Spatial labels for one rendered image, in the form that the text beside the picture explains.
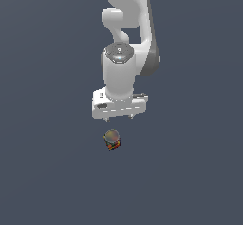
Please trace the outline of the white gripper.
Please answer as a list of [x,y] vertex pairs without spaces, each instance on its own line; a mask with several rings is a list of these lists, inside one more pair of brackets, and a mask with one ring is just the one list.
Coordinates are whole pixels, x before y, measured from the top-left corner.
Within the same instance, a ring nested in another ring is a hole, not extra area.
[[133,119],[135,115],[146,111],[148,96],[144,93],[133,94],[125,100],[109,99],[105,89],[98,89],[93,92],[92,117],[104,119],[109,122],[112,117],[128,116]]

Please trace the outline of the small colourful can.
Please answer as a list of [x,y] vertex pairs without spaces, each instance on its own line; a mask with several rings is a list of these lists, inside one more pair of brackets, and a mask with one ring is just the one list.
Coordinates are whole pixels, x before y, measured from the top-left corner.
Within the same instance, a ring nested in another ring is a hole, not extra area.
[[115,150],[122,145],[122,140],[121,140],[120,134],[115,129],[108,130],[104,134],[103,138],[104,138],[106,147],[108,148],[109,151]]

